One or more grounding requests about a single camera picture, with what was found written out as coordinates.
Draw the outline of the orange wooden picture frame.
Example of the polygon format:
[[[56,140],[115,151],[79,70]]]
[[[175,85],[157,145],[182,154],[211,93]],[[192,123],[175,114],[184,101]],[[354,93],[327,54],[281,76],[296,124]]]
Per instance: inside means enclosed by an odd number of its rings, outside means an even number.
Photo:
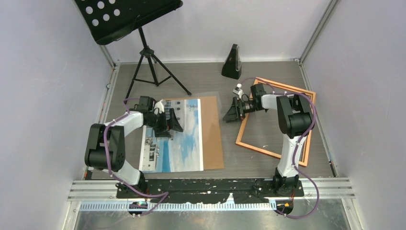
[[[271,88],[284,90],[284,93],[282,94],[272,92],[269,95],[270,99],[277,100],[279,96],[292,97],[292,99],[289,100],[289,105],[291,106],[292,111],[288,110],[288,104],[286,101],[281,102],[281,105],[279,106],[280,109],[278,109],[278,122],[280,125],[280,130],[282,132],[286,131],[288,137],[298,137],[300,141],[304,142],[301,148],[294,150],[293,152],[299,156],[299,160],[296,165],[306,167],[308,162],[311,132],[316,123],[316,109],[314,105],[316,93],[263,78],[255,78],[254,84],[251,86],[251,95],[249,97],[251,100],[250,105],[259,100],[260,92],[265,92],[263,89],[264,84],[269,85]],[[248,113],[254,111],[257,111],[257,109],[249,109]],[[246,113],[245,119],[242,120],[236,139],[236,145],[281,159],[282,155],[279,153],[271,152],[242,142],[242,137],[247,124],[248,113]]]

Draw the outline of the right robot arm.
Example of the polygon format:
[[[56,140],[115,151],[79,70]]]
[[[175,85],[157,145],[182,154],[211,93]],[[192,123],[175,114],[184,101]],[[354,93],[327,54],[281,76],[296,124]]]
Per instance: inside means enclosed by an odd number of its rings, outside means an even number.
[[[279,129],[283,134],[281,159],[272,178],[271,190],[278,196],[287,196],[299,184],[298,164],[304,142],[314,128],[314,105],[302,93],[267,93],[263,84],[250,87],[251,97],[243,93],[239,83],[233,89],[235,96],[223,121],[241,121],[246,114],[256,111],[277,111]]]

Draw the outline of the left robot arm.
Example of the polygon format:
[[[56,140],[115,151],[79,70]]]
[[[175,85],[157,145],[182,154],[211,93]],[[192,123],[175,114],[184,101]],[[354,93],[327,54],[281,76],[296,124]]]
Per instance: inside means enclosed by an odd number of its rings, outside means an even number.
[[[128,187],[135,198],[148,197],[144,174],[125,159],[125,137],[142,127],[152,128],[158,137],[168,136],[171,130],[183,132],[173,108],[165,110],[166,102],[149,96],[140,96],[134,108],[111,122],[90,126],[85,165],[108,173]]]

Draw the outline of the building and sky photo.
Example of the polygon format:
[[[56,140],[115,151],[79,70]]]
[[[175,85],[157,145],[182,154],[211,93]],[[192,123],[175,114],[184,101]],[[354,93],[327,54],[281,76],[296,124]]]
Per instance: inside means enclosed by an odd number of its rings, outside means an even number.
[[[173,138],[157,138],[152,128],[144,126],[138,169],[144,173],[203,171],[200,100],[166,101],[165,112],[170,108],[174,108],[183,132],[171,130]]]

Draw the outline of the clear acrylic sheet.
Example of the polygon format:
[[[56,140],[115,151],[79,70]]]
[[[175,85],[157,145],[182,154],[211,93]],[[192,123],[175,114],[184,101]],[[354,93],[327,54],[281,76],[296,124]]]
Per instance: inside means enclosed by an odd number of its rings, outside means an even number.
[[[180,99],[199,99],[201,103],[202,141],[218,141],[221,139],[224,125],[221,115],[225,104],[219,91],[194,93],[192,96],[183,96]]]

